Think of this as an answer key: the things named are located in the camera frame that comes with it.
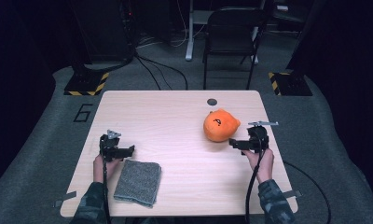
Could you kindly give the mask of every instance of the hand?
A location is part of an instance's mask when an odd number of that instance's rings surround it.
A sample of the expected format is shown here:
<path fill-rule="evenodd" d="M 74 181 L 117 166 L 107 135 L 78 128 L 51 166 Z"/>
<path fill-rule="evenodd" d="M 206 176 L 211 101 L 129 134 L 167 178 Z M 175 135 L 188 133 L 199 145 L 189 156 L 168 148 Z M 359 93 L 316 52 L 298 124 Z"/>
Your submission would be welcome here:
<path fill-rule="evenodd" d="M 245 154 L 245 156 L 247 156 L 251 168 L 254 170 L 256 168 L 256 164 L 258 163 L 259 154 L 254 153 L 250 150 L 243 150 L 242 152 Z M 272 179 L 273 162 L 273 151 L 270 148 L 268 148 L 265 150 L 265 154 L 263 155 L 263 158 L 259 163 L 258 173 L 256 174 L 256 178 L 259 184 L 269 179 Z"/>
<path fill-rule="evenodd" d="M 114 159 L 106 163 L 105 166 L 107 167 L 107 179 L 111 178 L 111 176 L 114 174 L 114 171 L 120 161 L 123 161 L 123 159 Z M 103 158 L 101 155 L 98 155 L 93 162 L 93 182 L 104 182 Z"/>

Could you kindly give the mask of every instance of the wooden table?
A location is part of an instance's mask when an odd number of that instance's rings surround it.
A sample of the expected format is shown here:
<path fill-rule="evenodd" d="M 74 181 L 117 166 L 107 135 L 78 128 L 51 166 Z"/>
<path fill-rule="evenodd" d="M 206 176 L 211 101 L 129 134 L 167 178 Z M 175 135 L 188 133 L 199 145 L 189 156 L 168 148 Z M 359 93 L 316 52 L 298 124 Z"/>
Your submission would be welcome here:
<path fill-rule="evenodd" d="M 217 105 L 208 105 L 214 98 Z M 99 153 L 99 139 L 112 130 L 119 132 L 119 147 L 135 145 L 128 160 L 152 161 L 161 166 L 157 201 L 153 208 L 116 201 L 115 186 L 123 162 L 108 181 L 108 200 L 113 217 L 175 217 L 244 215 L 244 201 L 252 169 L 247 158 L 228 141 L 214 143 L 202 125 L 210 111 L 224 108 L 241 121 L 232 136 L 248 140 L 248 122 L 268 121 L 257 91 L 107 91 L 103 95 L 70 187 L 76 197 L 62 204 L 61 214 L 72 217 L 92 181 L 92 162 Z M 275 159 L 273 178 L 282 191 L 291 190 L 282 158 L 270 126 L 269 147 Z M 288 202 L 297 210 L 295 197 Z M 251 214 L 261 214 L 254 184 Z"/>

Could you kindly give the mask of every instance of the strap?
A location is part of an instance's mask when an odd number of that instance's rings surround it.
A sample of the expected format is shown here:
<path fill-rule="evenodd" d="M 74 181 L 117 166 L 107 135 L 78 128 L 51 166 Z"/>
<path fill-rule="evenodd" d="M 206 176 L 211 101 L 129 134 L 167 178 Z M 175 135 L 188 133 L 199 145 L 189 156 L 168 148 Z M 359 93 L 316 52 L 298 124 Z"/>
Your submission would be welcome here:
<path fill-rule="evenodd" d="M 67 193 L 67 194 L 64 194 L 62 196 L 61 199 L 55 201 L 52 205 L 52 207 L 59 207 L 59 206 L 62 206 L 62 202 L 68 200 L 68 199 L 72 199 L 72 198 L 75 198 L 76 197 L 76 191 L 73 191 L 73 192 L 70 192 L 70 193 Z"/>

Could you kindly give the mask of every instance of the gray cloth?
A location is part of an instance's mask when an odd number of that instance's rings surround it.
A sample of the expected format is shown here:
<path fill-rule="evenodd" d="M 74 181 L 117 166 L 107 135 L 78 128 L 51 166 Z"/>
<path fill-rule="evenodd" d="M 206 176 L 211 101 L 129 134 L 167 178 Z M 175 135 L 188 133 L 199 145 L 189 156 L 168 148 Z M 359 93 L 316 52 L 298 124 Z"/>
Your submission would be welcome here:
<path fill-rule="evenodd" d="M 125 161 L 114 198 L 152 207 L 157 198 L 160 171 L 155 162 Z"/>

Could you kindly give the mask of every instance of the orange ball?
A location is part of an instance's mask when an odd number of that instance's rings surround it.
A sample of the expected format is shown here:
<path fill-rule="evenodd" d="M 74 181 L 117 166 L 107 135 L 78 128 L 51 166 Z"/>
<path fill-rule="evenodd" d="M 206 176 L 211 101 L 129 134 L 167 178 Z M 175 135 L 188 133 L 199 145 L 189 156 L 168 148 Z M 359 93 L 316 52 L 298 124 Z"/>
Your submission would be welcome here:
<path fill-rule="evenodd" d="M 239 128 L 240 121 L 226 110 L 220 108 L 210 112 L 203 124 L 208 139 L 214 142 L 227 141 Z"/>

